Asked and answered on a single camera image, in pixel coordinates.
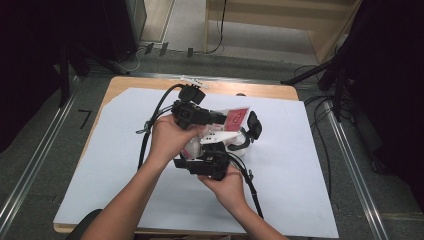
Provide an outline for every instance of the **hand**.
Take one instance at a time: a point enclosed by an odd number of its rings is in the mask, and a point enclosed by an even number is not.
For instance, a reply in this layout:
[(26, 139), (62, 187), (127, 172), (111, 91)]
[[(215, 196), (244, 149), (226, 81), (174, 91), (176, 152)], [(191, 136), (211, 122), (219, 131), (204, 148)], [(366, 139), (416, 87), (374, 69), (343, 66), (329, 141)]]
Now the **hand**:
[(228, 166), (227, 174), (221, 181), (216, 181), (208, 176), (198, 176), (198, 178), (215, 193), (218, 201), (230, 213), (238, 207), (247, 206), (243, 191), (243, 176), (231, 164)]
[(160, 161), (165, 167), (183, 150), (187, 142), (201, 133), (203, 129), (204, 126), (193, 125), (187, 130), (183, 130), (175, 123), (172, 114), (159, 118), (153, 124), (152, 143), (148, 158)]

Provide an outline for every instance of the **person's left hand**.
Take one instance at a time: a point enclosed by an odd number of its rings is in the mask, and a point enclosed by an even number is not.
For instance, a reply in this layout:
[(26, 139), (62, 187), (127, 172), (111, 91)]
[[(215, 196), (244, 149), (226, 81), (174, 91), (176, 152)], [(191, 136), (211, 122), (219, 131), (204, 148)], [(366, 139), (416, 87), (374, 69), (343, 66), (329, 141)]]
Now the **person's left hand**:
[(148, 159), (160, 161), (165, 167), (171, 159), (177, 156), (190, 139), (201, 133), (204, 126), (192, 125), (187, 130), (181, 129), (174, 116), (159, 118), (153, 124), (152, 142)]

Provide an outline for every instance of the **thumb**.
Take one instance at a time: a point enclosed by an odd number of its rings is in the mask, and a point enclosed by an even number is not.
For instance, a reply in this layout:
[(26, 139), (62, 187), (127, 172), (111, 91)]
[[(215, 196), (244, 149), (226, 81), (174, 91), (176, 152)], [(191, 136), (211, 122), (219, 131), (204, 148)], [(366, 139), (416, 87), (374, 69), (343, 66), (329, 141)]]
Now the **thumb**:
[(197, 178), (203, 183), (205, 184), (206, 187), (208, 187), (209, 189), (213, 190), (214, 189), (214, 183), (215, 180), (211, 179), (208, 176), (204, 176), (204, 175), (197, 175)]
[(187, 129), (187, 133), (190, 136), (190, 138), (193, 138), (197, 134), (203, 132), (205, 128), (206, 126), (203, 126), (203, 125), (192, 125)]

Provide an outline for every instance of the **white paper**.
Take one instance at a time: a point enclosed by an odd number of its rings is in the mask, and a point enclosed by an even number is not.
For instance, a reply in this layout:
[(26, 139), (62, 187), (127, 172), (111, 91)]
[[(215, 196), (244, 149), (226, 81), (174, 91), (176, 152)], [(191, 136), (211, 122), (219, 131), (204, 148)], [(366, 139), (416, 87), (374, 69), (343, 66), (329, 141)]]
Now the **white paper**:
[[(131, 88), (103, 108), (54, 223), (78, 224), (89, 212), (104, 208), (127, 184), (136, 172), (143, 138), (135, 132), (151, 117), (164, 92)], [(177, 94), (172, 92), (162, 107), (171, 105)], [(240, 106), (250, 106), (263, 126), (244, 162), (253, 171), (266, 221), (289, 236), (337, 238), (303, 102), (207, 94), (201, 103), (210, 110)], [(244, 189), (256, 210), (247, 185)], [(214, 194), (172, 161), (138, 227), (244, 233)]]

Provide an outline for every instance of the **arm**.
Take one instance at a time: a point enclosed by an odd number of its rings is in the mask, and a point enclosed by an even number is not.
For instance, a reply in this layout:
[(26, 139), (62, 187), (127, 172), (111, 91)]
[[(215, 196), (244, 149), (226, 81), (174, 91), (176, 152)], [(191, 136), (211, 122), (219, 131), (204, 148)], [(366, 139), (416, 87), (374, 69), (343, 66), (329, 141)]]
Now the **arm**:
[(131, 181), (90, 224), (82, 239), (133, 239), (134, 231), (169, 161), (202, 131), (178, 127), (172, 115), (161, 117), (153, 127), (149, 156)]
[(206, 176), (199, 176), (211, 189), (221, 205), (237, 220), (253, 239), (287, 239), (265, 220), (259, 217), (247, 204), (243, 192), (243, 176), (230, 165), (227, 175), (221, 181)]

